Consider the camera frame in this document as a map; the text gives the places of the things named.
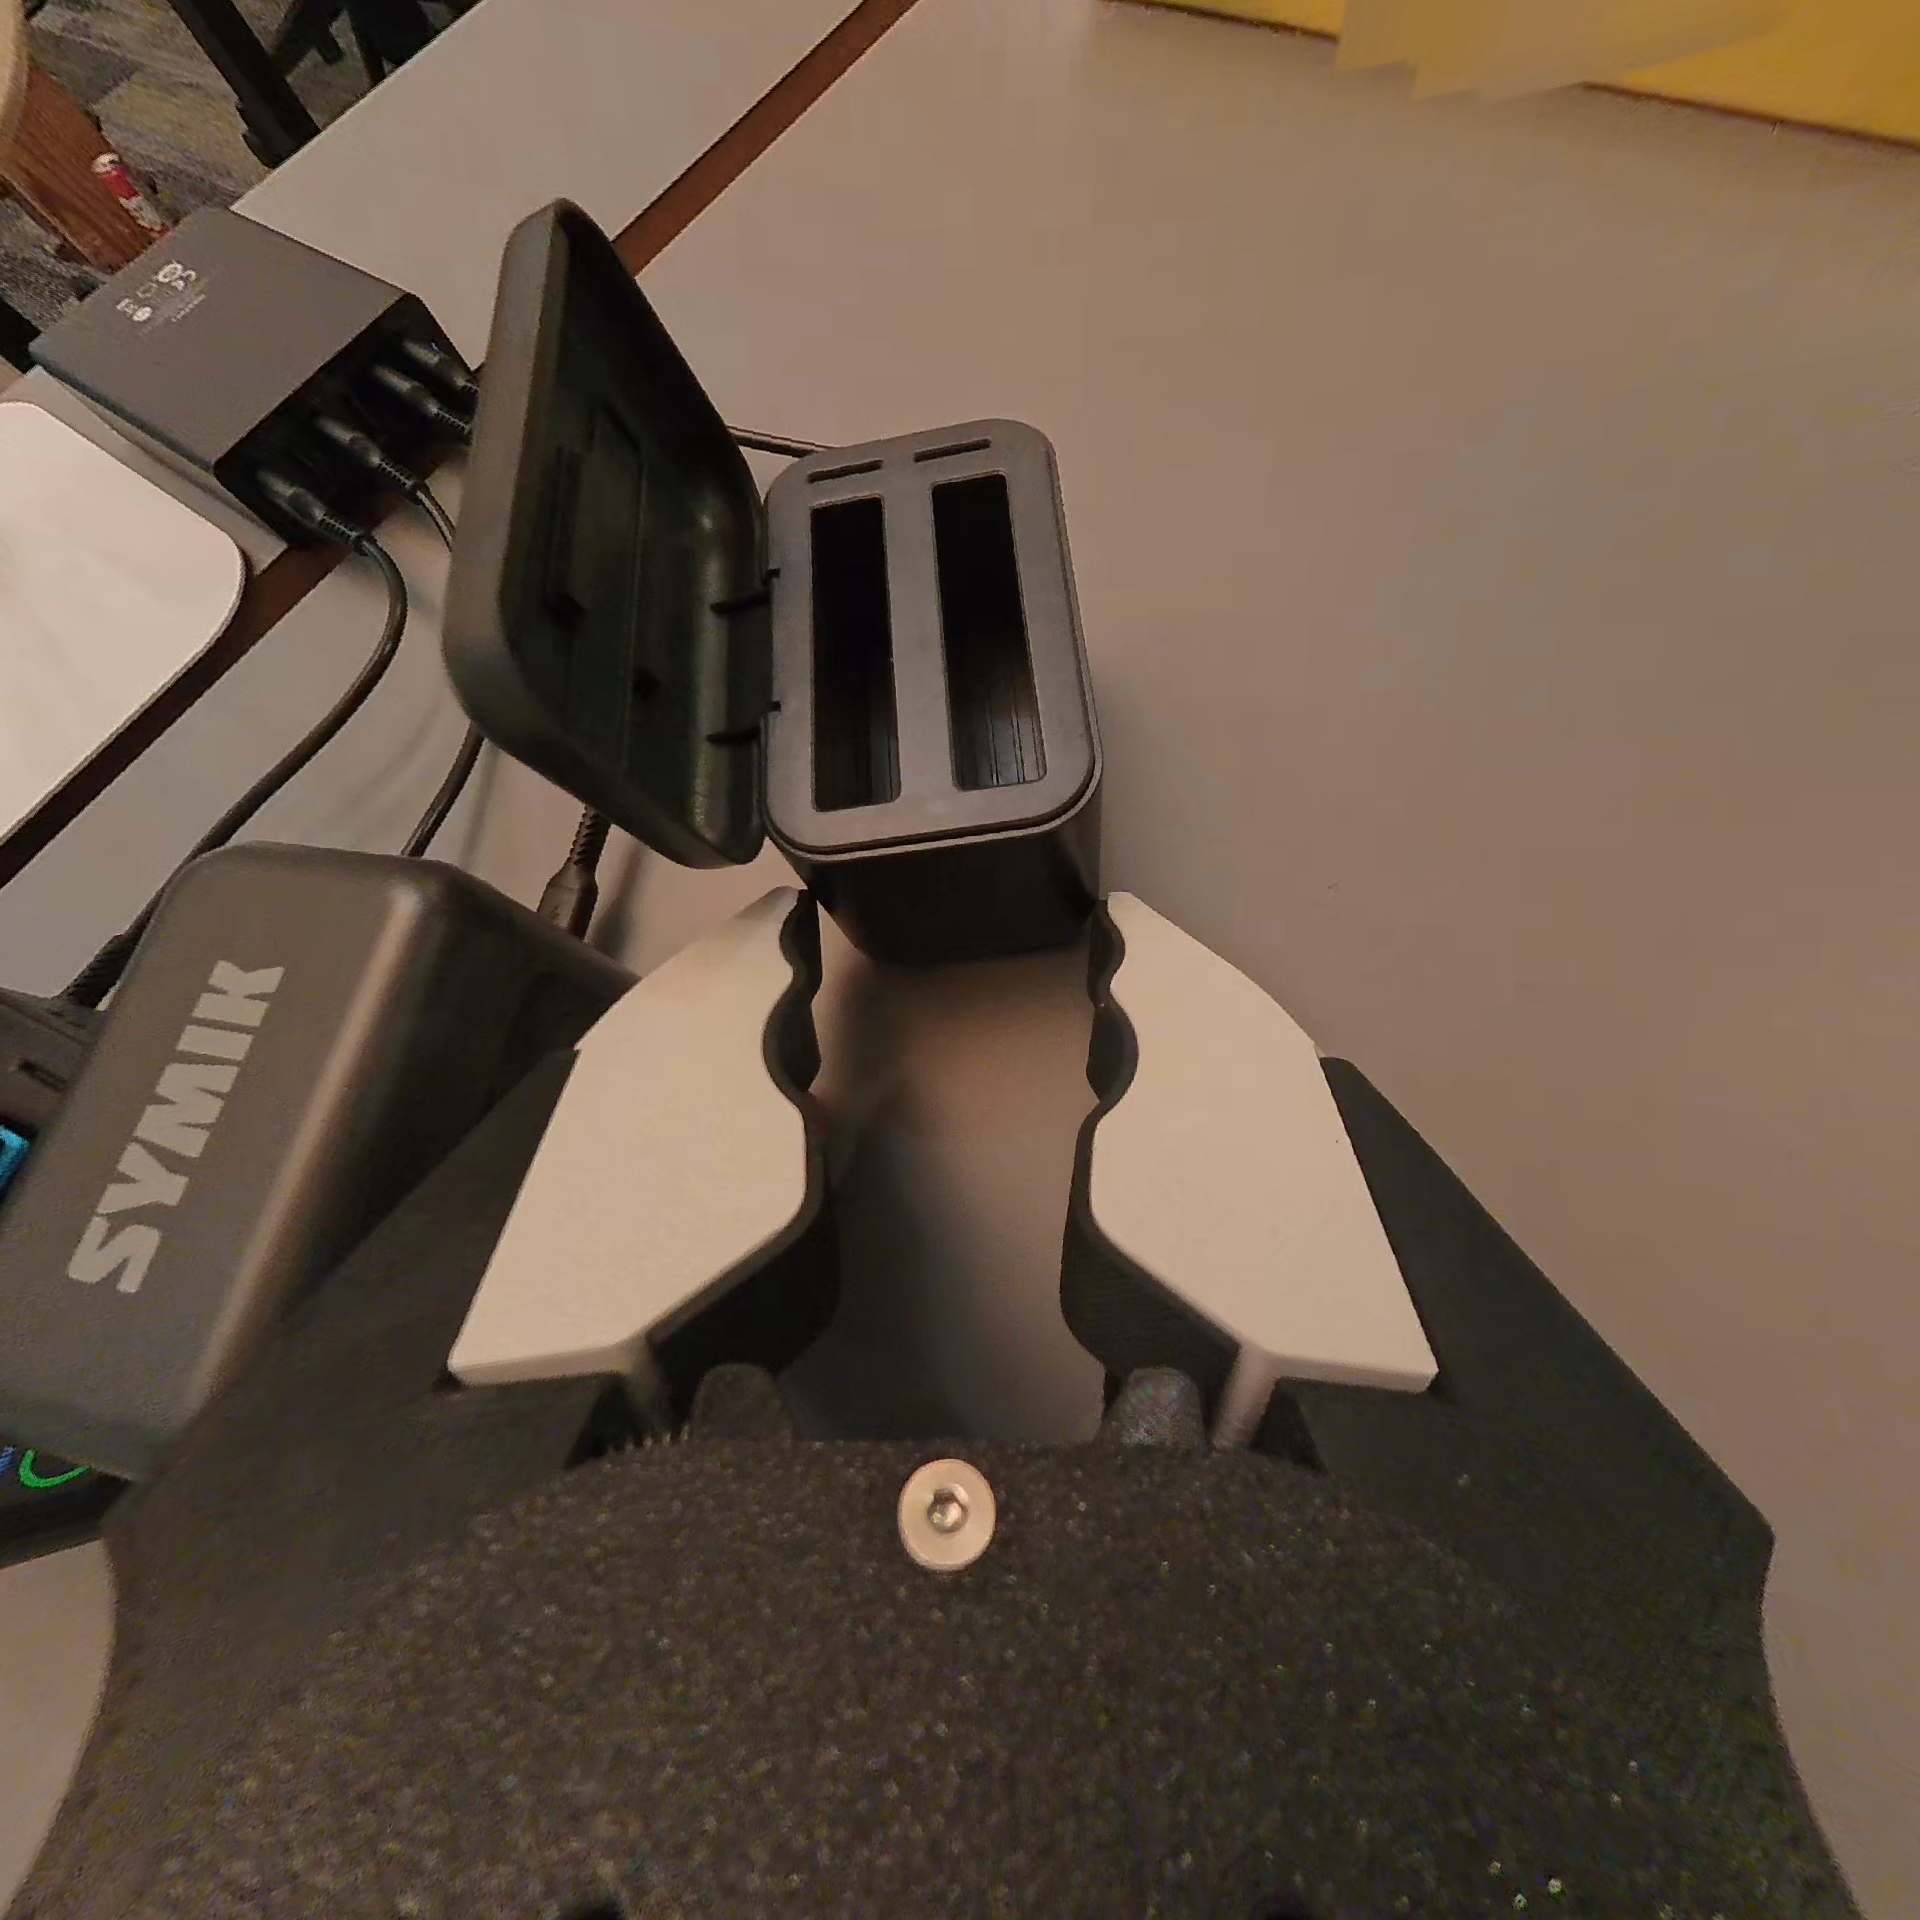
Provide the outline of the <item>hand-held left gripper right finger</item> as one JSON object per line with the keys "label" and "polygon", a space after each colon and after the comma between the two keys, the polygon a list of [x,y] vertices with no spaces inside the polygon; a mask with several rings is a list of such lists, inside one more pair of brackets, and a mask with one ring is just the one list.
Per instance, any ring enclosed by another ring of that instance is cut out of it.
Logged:
{"label": "hand-held left gripper right finger", "polygon": [[1247,972],[1114,890],[1087,943],[1093,1104],[1060,1301],[1101,1422],[1265,1448],[1315,1394],[1417,1408],[1442,1368],[1328,1059]]}

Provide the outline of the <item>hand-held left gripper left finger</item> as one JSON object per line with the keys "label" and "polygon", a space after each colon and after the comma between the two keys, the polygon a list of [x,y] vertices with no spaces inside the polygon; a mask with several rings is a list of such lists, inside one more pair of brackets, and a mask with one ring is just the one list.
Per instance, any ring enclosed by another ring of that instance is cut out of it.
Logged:
{"label": "hand-held left gripper left finger", "polygon": [[450,1343],[460,1386],[610,1377],[678,1427],[714,1372],[773,1376],[825,1331],[819,981],[784,884],[591,1023]]}

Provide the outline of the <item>black battery charging case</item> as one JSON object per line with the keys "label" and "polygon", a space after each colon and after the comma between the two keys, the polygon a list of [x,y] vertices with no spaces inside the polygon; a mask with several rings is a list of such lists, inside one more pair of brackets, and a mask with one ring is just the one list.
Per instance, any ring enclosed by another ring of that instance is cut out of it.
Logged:
{"label": "black battery charging case", "polygon": [[684,868],[777,848],[870,958],[1068,945],[1098,899],[1054,445],[984,418],[760,486],[569,202],[500,256],[442,651],[505,756]]}

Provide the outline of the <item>black power box white lettering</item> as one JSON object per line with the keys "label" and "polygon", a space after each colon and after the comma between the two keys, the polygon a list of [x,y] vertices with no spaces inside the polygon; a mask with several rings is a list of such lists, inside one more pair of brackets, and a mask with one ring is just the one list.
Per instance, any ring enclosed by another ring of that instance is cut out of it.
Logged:
{"label": "black power box white lettering", "polygon": [[432,859],[187,865],[3,1188],[3,1441],[150,1476],[634,972]]}

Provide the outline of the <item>black device with coloured display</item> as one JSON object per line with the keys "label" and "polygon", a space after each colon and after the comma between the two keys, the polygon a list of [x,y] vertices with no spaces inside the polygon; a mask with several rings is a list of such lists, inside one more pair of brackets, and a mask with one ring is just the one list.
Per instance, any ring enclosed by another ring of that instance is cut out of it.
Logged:
{"label": "black device with coloured display", "polygon": [[[60,999],[2,991],[2,1204],[84,1065],[96,1016]],[[2,1427],[2,1567],[98,1538],[126,1484]]]}

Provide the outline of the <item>white flat rounded device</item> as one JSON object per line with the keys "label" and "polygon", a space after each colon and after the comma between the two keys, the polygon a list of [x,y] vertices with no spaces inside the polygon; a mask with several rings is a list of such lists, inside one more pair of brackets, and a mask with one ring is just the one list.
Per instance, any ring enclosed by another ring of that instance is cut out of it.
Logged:
{"label": "white flat rounded device", "polygon": [[223,527],[56,413],[3,399],[3,834],[180,684],[246,579]]}

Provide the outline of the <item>black multi-port charger hub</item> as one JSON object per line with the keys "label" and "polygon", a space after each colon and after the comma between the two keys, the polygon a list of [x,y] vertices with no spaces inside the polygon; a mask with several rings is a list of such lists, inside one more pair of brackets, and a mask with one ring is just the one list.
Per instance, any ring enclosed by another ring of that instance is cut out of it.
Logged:
{"label": "black multi-port charger hub", "polygon": [[234,207],[190,213],[29,352],[291,546],[354,539],[478,404],[415,294]]}

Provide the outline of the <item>black chair legs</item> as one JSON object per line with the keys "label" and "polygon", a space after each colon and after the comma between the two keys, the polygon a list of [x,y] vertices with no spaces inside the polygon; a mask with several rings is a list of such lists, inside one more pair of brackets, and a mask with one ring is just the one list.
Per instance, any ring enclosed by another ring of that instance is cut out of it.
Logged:
{"label": "black chair legs", "polygon": [[346,41],[370,53],[367,5],[354,1],[164,1],[223,82],[252,155],[268,170],[314,141],[320,122],[293,91],[291,74],[314,56],[338,66]]}

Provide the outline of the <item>wooden furniture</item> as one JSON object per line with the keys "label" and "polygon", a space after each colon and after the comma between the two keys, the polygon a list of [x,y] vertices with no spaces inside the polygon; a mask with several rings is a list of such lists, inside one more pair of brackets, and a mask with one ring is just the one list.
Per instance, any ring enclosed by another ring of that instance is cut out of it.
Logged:
{"label": "wooden furniture", "polygon": [[171,231],[150,233],[91,174],[115,147],[77,97],[29,50],[27,9],[2,4],[2,193],[19,204],[56,253],[110,275]]}

